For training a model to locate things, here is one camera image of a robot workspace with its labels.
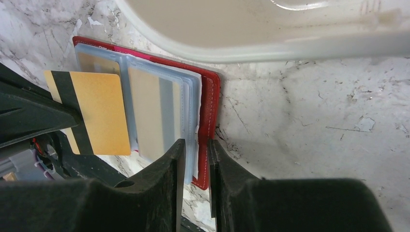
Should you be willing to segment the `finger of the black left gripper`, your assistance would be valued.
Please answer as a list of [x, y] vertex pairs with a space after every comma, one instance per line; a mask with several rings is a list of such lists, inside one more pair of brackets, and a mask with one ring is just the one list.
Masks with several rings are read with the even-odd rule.
[[4, 64], [0, 66], [0, 146], [79, 125], [80, 115]]

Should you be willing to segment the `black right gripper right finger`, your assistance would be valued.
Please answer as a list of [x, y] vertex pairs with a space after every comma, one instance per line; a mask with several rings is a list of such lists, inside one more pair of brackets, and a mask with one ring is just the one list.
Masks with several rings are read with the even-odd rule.
[[219, 232], [390, 232], [372, 191], [351, 178], [258, 178], [217, 140], [207, 145], [211, 216]]

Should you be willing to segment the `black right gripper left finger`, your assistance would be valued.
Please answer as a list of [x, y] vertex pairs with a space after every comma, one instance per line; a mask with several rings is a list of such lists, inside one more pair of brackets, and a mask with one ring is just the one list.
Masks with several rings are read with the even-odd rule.
[[0, 184], [3, 232], [178, 232], [184, 139], [114, 187], [97, 179]]

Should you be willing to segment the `red card holder wallet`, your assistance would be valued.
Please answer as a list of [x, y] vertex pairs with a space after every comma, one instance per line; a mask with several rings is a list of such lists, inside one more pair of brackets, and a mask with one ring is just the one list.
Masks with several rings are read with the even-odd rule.
[[184, 182], [206, 190], [206, 143], [216, 127], [218, 74], [86, 37], [73, 37], [73, 45], [82, 71], [119, 75], [132, 150], [154, 162], [177, 139], [185, 139]]

